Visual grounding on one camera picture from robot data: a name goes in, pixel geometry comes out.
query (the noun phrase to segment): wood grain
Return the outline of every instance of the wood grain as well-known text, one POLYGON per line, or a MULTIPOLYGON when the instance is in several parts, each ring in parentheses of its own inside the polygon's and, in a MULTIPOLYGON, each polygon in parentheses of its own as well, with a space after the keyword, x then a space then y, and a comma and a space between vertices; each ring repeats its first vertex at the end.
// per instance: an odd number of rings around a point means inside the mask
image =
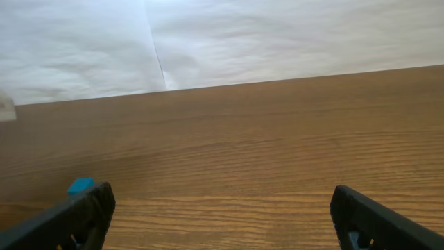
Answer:
POLYGON ((444 66, 18 106, 0 222, 112 184, 106 249, 338 249, 338 184, 444 234, 444 66))

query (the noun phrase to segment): beige block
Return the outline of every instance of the beige block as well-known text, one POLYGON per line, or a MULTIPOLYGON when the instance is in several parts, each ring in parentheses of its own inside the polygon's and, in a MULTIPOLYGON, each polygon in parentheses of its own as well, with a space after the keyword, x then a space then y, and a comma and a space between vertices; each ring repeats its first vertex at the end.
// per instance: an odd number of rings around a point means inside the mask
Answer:
POLYGON ((0 122, 16 120, 14 102, 0 90, 0 122))

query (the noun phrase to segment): small blue object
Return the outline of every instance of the small blue object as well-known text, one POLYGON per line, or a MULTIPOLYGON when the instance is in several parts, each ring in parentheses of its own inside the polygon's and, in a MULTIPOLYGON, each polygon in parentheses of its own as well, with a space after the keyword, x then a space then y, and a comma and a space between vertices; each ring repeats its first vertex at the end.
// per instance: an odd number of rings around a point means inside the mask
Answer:
POLYGON ((94 185, 93 178, 77 178, 69 187, 68 195, 73 196, 94 185))

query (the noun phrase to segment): white sheet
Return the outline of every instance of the white sheet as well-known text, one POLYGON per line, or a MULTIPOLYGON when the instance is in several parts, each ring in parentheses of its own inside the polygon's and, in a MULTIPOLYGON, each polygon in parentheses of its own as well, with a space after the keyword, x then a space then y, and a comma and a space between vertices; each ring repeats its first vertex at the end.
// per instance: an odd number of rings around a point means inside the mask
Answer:
POLYGON ((444 63, 442 0, 150 0, 169 90, 444 63))
POLYGON ((0 38, 16 104, 166 90, 142 0, 2 0, 0 38))

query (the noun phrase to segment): wooden table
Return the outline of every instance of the wooden table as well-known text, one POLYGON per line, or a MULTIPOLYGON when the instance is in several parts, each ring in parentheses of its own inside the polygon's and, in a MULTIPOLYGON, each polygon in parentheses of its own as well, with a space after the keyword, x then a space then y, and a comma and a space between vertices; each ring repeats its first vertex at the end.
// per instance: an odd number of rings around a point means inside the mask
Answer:
POLYGON ((1 228, 111 183, 106 249, 338 249, 346 184, 444 234, 444 66, 18 106, 1 228))

